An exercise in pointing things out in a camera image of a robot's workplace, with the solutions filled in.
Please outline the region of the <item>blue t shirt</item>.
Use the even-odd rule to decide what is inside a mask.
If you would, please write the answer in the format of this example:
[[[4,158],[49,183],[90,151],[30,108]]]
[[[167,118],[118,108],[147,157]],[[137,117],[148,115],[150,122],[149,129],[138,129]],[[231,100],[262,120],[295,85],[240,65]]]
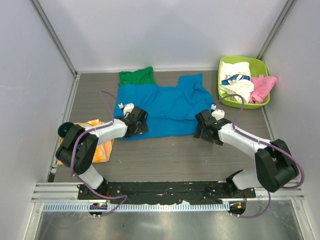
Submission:
[[[128,141],[193,135],[198,124],[195,116],[214,103],[203,86],[201,73],[181,76],[176,86],[124,85],[118,88],[117,99],[148,113],[148,132],[129,137]]]

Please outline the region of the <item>lime green plastic basin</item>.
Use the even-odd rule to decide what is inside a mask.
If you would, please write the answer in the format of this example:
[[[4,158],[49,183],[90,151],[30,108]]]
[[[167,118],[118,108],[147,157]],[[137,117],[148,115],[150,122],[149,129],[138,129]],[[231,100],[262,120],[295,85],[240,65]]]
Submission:
[[[238,63],[248,63],[249,71],[250,71],[250,76],[251,77],[259,77],[259,75],[264,75],[265,77],[268,76],[268,69],[266,64],[256,58],[251,58],[251,57],[246,57],[246,56],[224,56],[220,59],[219,62],[219,69],[218,69],[218,95],[219,98],[221,99],[222,97],[227,96],[227,93],[223,93],[223,91],[220,88],[220,85],[222,83],[223,76],[222,74],[222,66],[223,63],[225,64],[238,64]],[[262,106],[265,106],[267,103],[270,101],[270,93],[266,96],[265,100],[262,103],[245,103],[244,108],[245,109],[258,109]],[[233,97],[226,97],[221,101],[224,105],[229,106],[229,107],[234,107],[234,108],[240,108],[242,106],[241,101],[235,101]]]

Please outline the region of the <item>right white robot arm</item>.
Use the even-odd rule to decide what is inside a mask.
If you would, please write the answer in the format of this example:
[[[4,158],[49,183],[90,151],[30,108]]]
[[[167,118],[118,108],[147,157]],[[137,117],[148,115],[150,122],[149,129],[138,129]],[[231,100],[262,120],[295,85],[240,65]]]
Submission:
[[[195,138],[220,146],[229,144],[254,160],[254,170],[239,170],[226,178],[225,190],[230,197],[251,188],[274,193],[302,175],[283,140],[271,141],[243,131],[215,110],[203,110],[195,118]]]

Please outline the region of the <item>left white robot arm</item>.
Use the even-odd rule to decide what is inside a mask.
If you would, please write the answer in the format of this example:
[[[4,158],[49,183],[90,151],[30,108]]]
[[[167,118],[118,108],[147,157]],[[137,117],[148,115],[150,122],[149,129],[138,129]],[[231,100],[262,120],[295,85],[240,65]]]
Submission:
[[[89,189],[93,198],[100,200],[107,192],[107,180],[93,166],[96,148],[114,139],[126,139],[148,132],[148,113],[132,103],[122,107],[122,115],[97,126],[82,127],[72,122],[58,129],[62,143],[55,157]]]

